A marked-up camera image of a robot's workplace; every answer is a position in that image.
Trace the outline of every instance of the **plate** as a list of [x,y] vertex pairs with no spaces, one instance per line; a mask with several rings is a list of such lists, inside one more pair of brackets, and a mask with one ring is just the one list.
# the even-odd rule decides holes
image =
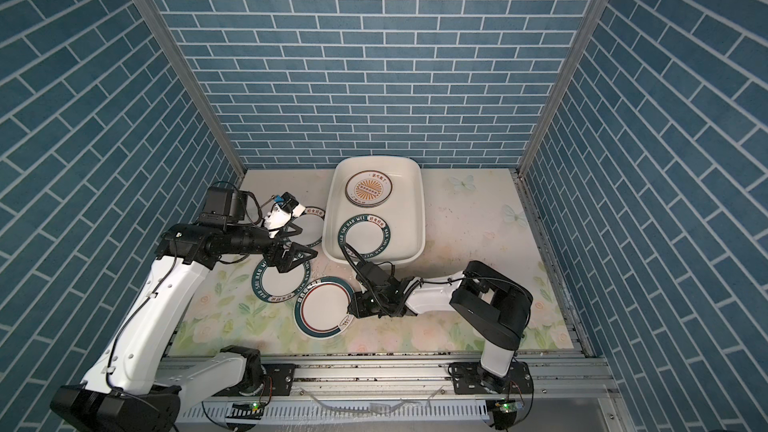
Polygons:
[[384,172],[358,172],[346,183],[346,197],[360,207],[376,207],[392,193],[392,180]]
[[267,267],[266,261],[263,260],[256,266],[250,286],[256,296],[264,302],[285,302],[301,292],[309,283],[311,275],[312,267],[309,262],[281,274],[277,267]]
[[391,239],[389,225],[383,218],[373,214],[360,214],[344,222],[337,238],[341,248],[346,241],[363,258],[375,257],[384,252]]
[[346,311],[355,292],[338,277],[323,277],[309,284],[296,300],[293,318],[304,334],[331,338],[346,329],[353,316]]
[[322,241],[322,223],[326,217],[326,211],[320,207],[307,207],[304,213],[293,221],[293,224],[302,227],[303,232],[290,238],[292,242],[314,247]]

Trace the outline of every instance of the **floral tablecloth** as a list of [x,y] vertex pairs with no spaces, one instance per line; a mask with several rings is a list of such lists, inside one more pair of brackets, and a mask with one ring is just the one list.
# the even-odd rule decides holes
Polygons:
[[[289,191],[302,203],[324,208],[333,170],[249,171],[243,188],[262,201]],[[480,260],[526,287],[534,296],[521,349],[572,348],[568,330],[522,205],[507,169],[422,170],[426,200],[424,253],[397,275],[438,277]],[[312,280],[336,276],[356,290],[351,268],[330,261],[318,245]],[[482,350],[483,339],[456,312],[417,317],[365,318],[327,340],[305,336],[293,319],[295,298],[262,302],[251,287],[261,256],[217,264],[197,289],[170,349],[171,355],[210,356],[227,345],[263,354],[342,354]]]

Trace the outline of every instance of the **mounting plate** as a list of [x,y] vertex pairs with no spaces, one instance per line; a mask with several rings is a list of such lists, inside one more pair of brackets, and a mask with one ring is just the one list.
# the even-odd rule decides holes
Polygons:
[[521,394],[533,391],[533,379],[525,362],[514,361],[509,365],[509,372],[504,378],[498,378],[480,368],[478,362],[453,362],[448,366],[453,392],[456,395],[502,394],[514,382]]
[[[269,383],[272,378],[272,397],[286,397],[290,395],[293,387],[293,371],[296,370],[294,364],[264,364],[266,370],[265,380]],[[264,390],[263,399],[268,398],[269,389]],[[251,396],[241,396],[237,386],[226,388],[216,392],[214,397],[243,397],[247,400]]]

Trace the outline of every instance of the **white plastic tub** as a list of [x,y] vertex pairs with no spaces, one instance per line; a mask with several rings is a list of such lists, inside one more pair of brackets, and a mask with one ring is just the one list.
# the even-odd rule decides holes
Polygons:
[[[384,172],[392,180],[392,193],[376,207],[360,207],[346,197],[347,182],[365,170]],[[418,164],[410,158],[394,156],[353,157],[339,163],[333,174],[322,230],[322,251],[330,260],[346,264],[338,243],[339,230],[350,218],[363,214],[378,216],[389,226],[389,245],[371,257],[371,262],[403,265],[416,260],[426,244],[424,185]]]

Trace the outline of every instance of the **black cable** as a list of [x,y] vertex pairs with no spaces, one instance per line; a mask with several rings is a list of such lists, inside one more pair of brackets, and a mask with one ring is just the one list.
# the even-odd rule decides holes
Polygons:
[[533,381],[532,381],[532,382],[531,382],[531,403],[528,405],[528,412],[526,412],[526,413],[525,413],[525,417],[521,418],[521,419],[520,419],[520,421],[519,421],[519,422],[517,422],[517,423],[515,423],[514,425],[520,424],[520,423],[521,423],[521,422],[523,422],[525,419],[527,419],[529,415],[531,415],[531,409],[533,409],[533,395],[534,395],[534,392],[535,392],[535,391],[536,391],[536,390],[534,389],[534,386],[533,386]]
[[213,425],[215,425],[216,427],[221,427],[222,429],[228,430],[229,432],[233,432],[231,428],[229,428],[229,427],[225,427],[225,426],[223,426],[223,425],[219,424],[218,422],[216,422],[214,419],[210,418],[210,416],[208,415],[208,411],[205,409],[205,402],[203,402],[202,400],[200,401],[200,406],[203,408],[203,414],[205,414],[205,417],[206,417],[206,418],[207,418],[207,419],[208,419],[208,420],[209,420],[209,421],[210,421],[210,422],[211,422]]
[[[364,275],[362,275],[360,273],[360,270],[357,268],[357,265],[354,263],[354,261],[350,257],[350,254],[346,251],[347,249],[351,250],[352,253],[355,256],[357,256],[360,261],[364,262],[365,259],[362,257],[362,255],[360,255],[360,253],[357,250],[355,250],[355,248],[353,246],[347,244],[346,241],[344,241],[344,243],[342,244],[342,254],[344,254],[344,258],[352,266],[352,268],[355,270],[355,273],[356,273],[358,279],[361,280],[361,282],[364,282],[364,285],[370,291],[371,296],[373,297],[374,301],[376,301],[376,304],[379,305],[379,309],[384,311],[384,312],[386,312],[386,314],[389,315],[389,317],[399,317],[400,312],[402,312],[402,308],[406,306],[406,302],[408,301],[408,297],[410,297],[410,295],[413,293],[413,291],[416,290],[417,287],[421,286],[422,280],[419,279],[419,280],[414,281],[414,283],[412,283],[408,287],[408,289],[403,293],[403,295],[402,295],[402,297],[400,299],[400,302],[397,305],[397,308],[392,310],[392,309],[390,309],[388,307],[385,307],[384,304],[382,304],[381,301],[379,301],[379,296],[378,296],[377,292],[374,290],[375,287],[373,286],[373,284],[370,283],[370,281],[368,280],[368,277],[365,277]],[[382,262],[381,264],[387,264],[387,263],[389,263],[392,266],[392,271],[390,273],[391,273],[391,275],[394,275],[395,274],[395,265],[394,264],[392,264],[391,262]]]
[[496,281],[496,282],[502,282],[505,284],[510,284],[511,286],[515,287],[520,292],[523,292],[525,295],[529,295],[530,292],[525,290],[522,285],[514,282],[513,280],[509,280],[506,278],[496,278],[496,277],[480,277],[480,276],[466,276],[466,277],[460,277],[460,278],[449,278],[443,282],[430,282],[430,281],[424,281],[425,284],[452,284],[454,282],[460,282],[465,280],[479,280],[479,281]]
[[235,190],[239,190],[235,184],[233,184],[228,180],[217,180],[216,182],[212,183],[209,187],[213,187],[216,184],[227,184],[228,186],[232,186],[232,188],[234,188]]
[[378,265],[378,266],[380,267],[380,266],[382,266],[382,265],[384,265],[384,264],[389,264],[389,267],[390,267],[390,269],[389,269],[389,276],[390,276],[390,277],[394,277],[394,276],[395,276],[395,265],[394,265],[394,264],[392,264],[390,261],[387,261],[387,262],[381,262],[381,263],[379,263],[379,264],[376,264],[376,265]]
[[[143,399],[143,398],[140,398],[139,396],[133,395],[133,394],[131,394],[130,392],[126,392],[126,391],[125,391],[125,390],[123,390],[122,388],[117,388],[117,387],[113,386],[113,385],[112,385],[112,383],[111,383],[111,381],[110,381],[110,374],[111,374],[111,372],[109,371],[109,368],[110,368],[110,367],[111,367],[111,365],[112,365],[112,360],[114,360],[114,350],[115,350],[115,349],[116,349],[116,347],[118,346],[118,340],[120,340],[120,336],[121,336],[121,335],[123,334],[123,332],[125,331],[125,328],[128,326],[128,324],[130,323],[130,321],[132,321],[132,320],[134,319],[134,317],[136,317],[136,314],[138,314],[138,313],[139,313],[139,311],[140,311],[140,310],[141,310],[141,309],[142,309],[142,308],[143,308],[143,307],[144,307],[144,306],[145,306],[145,305],[146,305],[146,304],[149,302],[150,296],[151,296],[151,295],[153,295],[153,294],[156,294],[156,293],[158,292],[158,289],[160,288],[160,286],[162,285],[162,283],[165,281],[165,279],[166,279],[166,278],[168,278],[168,275],[170,275],[170,274],[172,273],[172,271],[174,270],[174,268],[176,267],[176,261],[178,260],[178,253],[177,253],[177,248],[176,248],[176,237],[173,237],[171,240],[173,240],[173,242],[174,242],[174,261],[173,261],[173,263],[170,265],[170,269],[168,270],[168,272],[166,272],[166,273],[165,273],[165,275],[163,276],[163,278],[162,278],[162,279],[161,279],[161,280],[158,282],[158,284],[155,286],[154,290],[153,290],[151,293],[149,293],[149,295],[148,295],[148,296],[147,296],[147,298],[146,298],[146,299],[145,299],[145,300],[144,300],[144,301],[141,303],[141,305],[139,305],[139,306],[136,308],[136,310],[135,310],[135,311],[134,311],[134,312],[133,312],[133,313],[132,313],[132,314],[131,314],[131,315],[128,317],[128,319],[126,319],[126,320],[125,320],[125,322],[123,322],[123,326],[120,328],[120,330],[119,330],[119,331],[116,333],[116,335],[114,336],[114,340],[112,341],[112,349],[109,351],[109,359],[107,360],[107,371],[106,371],[106,373],[104,374],[104,379],[106,380],[106,382],[107,382],[107,387],[109,387],[109,389],[110,389],[110,390],[112,390],[113,392],[115,392],[115,393],[117,393],[117,394],[127,395],[127,396],[129,396],[130,398],[133,398],[133,399],[135,399],[135,400],[138,400],[139,402],[141,402],[141,403],[143,403],[143,404],[147,405],[149,408],[152,408],[152,409],[154,409],[154,410],[155,410],[155,411],[158,413],[158,415],[160,415],[160,416],[162,415],[162,413],[160,412],[160,409],[159,409],[159,408],[156,408],[154,405],[150,404],[150,403],[149,403],[148,401],[146,401],[145,399]],[[178,427],[176,427],[176,424],[173,424],[173,423],[171,423],[171,427],[173,427],[173,428],[174,428],[174,430],[176,430],[176,432],[179,432],[179,429],[178,429]]]
[[232,262],[227,262],[227,261],[221,260],[219,258],[219,262],[221,262],[222,264],[226,264],[226,265],[240,264],[242,261],[244,261],[248,257],[250,257],[250,254],[246,254],[243,257],[238,258],[237,260],[233,260]]
[[357,250],[355,250],[353,246],[347,244],[346,241],[344,241],[344,243],[340,245],[341,245],[341,252],[344,255],[344,259],[346,259],[346,261],[352,266],[352,270],[355,271],[355,274],[358,280],[363,282],[363,284],[366,286],[366,289],[370,291],[371,297],[373,297],[373,300],[379,306],[379,310],[384,311],[386,312],[387,315],[391,316],[391,311],[379,301],[379,296],[376,294],[376,291],[374,290],[375,287],[373,286],[373,284],[371,284],[370,280],[368,280],[368,277],[360,273],[360,270],[357,268],[357,265],[354,263],[354,261],[350,257],[350,254],[346,250],[349,248],[349,250],[351,250],[352,253],[355,254],[361,261],[364,261],[365,259],[362,258],[362,256],[358,253]]

